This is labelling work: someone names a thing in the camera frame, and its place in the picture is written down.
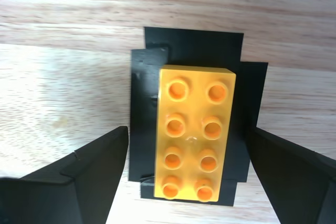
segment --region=plastic toy brick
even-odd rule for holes
[[[235,81],[222,68],[161,69],[155,197],[218,201]]]

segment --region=lego brick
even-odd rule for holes
[[[161,69],[155,197],[218,201],[235,80],[222,68]]]

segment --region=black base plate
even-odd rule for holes
[[[222,185],[218,202],[233,206],[237,182],[246,182],[248,127],[256,126],[267,71],[263,62],[241,62],[243,34],[145,28],[147,49],[132,51],[129,180],[141,182],[141,197],[154,199],[159,71],[164,64],[227,68],[237,74]]]

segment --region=wooden table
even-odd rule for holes
[[[0,175],[129,125],[143,26],[244,32],[269,69],[258,126],[336,158],[336,0],[0,0]],[[235,207],[140,199],[126,165],[108,223],[279,223],[253,170]]]

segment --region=light wooden surface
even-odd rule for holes
[[[0,0],[1,176],[129,125],[143,26],[244,32],[243,60],[270,62],[258,126],[336,158],[335,0]],[[127,166],[112,222],[279,223],[252,167],[231,208],[140,199]]]

